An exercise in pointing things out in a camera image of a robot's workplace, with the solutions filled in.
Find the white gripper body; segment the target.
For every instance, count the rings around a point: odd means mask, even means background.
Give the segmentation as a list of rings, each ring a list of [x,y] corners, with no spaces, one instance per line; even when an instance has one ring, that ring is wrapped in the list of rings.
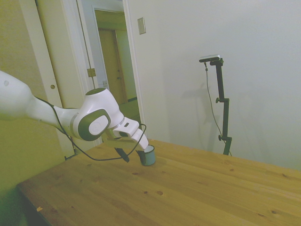
[[[104,143],[110,147],[144,151],[149,142],[141,129],[132,135],[125,131],[108,130],[104,133]]]

